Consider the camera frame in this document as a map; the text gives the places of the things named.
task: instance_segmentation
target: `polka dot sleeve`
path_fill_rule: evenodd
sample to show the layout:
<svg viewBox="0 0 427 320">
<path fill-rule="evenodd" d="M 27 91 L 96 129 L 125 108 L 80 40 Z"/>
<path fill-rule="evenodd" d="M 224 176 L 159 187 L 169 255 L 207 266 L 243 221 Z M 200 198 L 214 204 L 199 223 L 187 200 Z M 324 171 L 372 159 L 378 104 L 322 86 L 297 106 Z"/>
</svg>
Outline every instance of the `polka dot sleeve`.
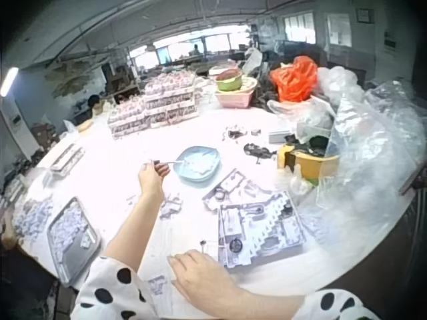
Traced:
<svg viewBox="0 0 427 320">
<path fill-rule="evenodd" d="M 379 320 L 354 294 L 339 289 L 307 295 L 292 320 Z"/>
<path fill-rule="evenodd" d="M 149 297 L 148 286 L 127 265 L 98 257 L 77 296 L 71 319 L 158 319 Z"/>
</svg>

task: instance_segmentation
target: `hand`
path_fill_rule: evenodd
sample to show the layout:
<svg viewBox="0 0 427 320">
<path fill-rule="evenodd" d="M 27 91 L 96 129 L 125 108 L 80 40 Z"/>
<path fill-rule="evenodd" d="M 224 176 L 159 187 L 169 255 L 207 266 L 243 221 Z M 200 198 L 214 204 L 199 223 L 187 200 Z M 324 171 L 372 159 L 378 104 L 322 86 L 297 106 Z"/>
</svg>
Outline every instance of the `hand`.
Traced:
<svg viewBox="0 0 427 320">
<path fill-rule="evenodd" d="M 175 288 L 194 307 L 221 319 L 229 319 L 245 291 L 212 257 L 197 250 L 169 257 L 176 276 Z"/>
<path fill-rule="evenodd" d="M 142 195 L 159 201 L 159 204 L 164 199 L 163 194 L 163 179 L 169 174 L 168 165 L 149 163 L 144 165 L 139 170 L 138 178 L 141 185 Z"/>
</svg>

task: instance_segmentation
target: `picture frame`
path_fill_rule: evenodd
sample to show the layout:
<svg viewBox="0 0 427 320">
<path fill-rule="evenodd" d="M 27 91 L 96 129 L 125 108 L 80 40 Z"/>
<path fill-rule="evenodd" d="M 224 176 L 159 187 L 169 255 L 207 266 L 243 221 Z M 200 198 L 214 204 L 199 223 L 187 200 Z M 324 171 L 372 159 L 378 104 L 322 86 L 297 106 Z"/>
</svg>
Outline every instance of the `picture frame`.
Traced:
<svg viewBox="0 0 427 320">
<path fill-rule="evenodd" d="M 356 9 L 356 18 L 357 18 L 357 22 L 359 22 L 359 23 L 373 24 L 374 23 L 374 10 L 373 9 L 358 8 L 358 9 Z"/>
</svg>

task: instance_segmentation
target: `white table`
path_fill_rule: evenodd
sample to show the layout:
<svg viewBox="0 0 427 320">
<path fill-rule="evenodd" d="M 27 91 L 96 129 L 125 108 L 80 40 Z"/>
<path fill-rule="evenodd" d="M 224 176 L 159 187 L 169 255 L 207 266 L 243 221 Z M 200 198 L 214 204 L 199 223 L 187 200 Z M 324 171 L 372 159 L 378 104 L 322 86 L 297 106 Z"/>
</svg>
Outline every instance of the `white table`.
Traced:
<svg viewBox="0 0 427 320">
<path fill-rule="evenodd" d="M 268 144 L 268 132 L 280 128 L 275 115 L 260 109 L 219 109 L 203 112 L 198 118 L 170 127 L 149 129 L 114 141 L 106 124 L 107 115 L 101 115 L 94 125 L 81 135 L 86 154 L 73 168 L 70 175 L 54 186 L 55 213 L 77 196 L 87 210 L 91 224 L 99 230 L 103 247 L 117 233 L 131 210 L 129 199 L 139 194 L 137 172 L 146 159 L 171 161 L 187 147 L 205 145 L 215 147 L 222 157 L 216 176 L 198 187 L 179 180 L 174 171 L 165 180 L 165 192 L 177 191 L 183 199 L 182 211 L 170 220 L 157 220 L 138 275 L 144 280 L 165 275 L 170 279 L 167 255 L 182 253 L 188 249 L 200 249 L 199 242 L 206 240 L 208 251 L 216 254 L 218 241 L 218 217 L 208 211 L 201 198 L 233 168 L 255 182 L 271 189 L 280 184 L 280 173 L 273 160 L 247 156 L 243 146 L 247 142 L 276 150 L 279 145 Z M 235 141 L 222 141 L 227 126 L 239 124 L 246 129 L 261 129 L 259 137 L 250 134 Z M 413 197 L 407 194 L 402 201 L 402 214 Z M 339 221 L 342 213 L 330 213 Z M 345 239 L 337 241 L 336 254 L 331 256 L 314 239 L 308 236 L 302 252 L 293 257 L 247 269 L 235 274 L 236 281 L 244 288 L 266 295 L 298 295 L 318 290 L 341 277 L 361 262 L 389 234 L 398 222 L 395 217 L 380 232 L 367 239 L 354 229 L 349 229 Z M 47 236 L 41 234 L 32 245 L 24 243 L 24 250 L 53 275 L 57 275 L 50 255 Z M 73 286 L 79 289 L 86 271 Z M 201 319 L 207 315 L 186 303 L 181 295 L 167 284 L 163 296 L 154 297 L 161 317 Z"/>
</svg>

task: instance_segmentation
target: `orange plastic bag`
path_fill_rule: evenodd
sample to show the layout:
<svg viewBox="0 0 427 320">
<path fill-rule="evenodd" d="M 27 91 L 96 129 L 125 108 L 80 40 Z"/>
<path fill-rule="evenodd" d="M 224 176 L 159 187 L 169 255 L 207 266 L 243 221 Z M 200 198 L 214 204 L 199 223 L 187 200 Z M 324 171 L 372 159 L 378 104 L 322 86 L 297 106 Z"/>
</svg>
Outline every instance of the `orange plastic bag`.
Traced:
<svg viewBox="0 0 427 320">
<path fill-rule="evenodd" d="M 318 66 L 305 55 L 296 57 L 288 68 L 270 72 L 273 83 L 278 88 L 279 101 L 302 102 L 310 96 L 318 81 Z"/>
</svg>

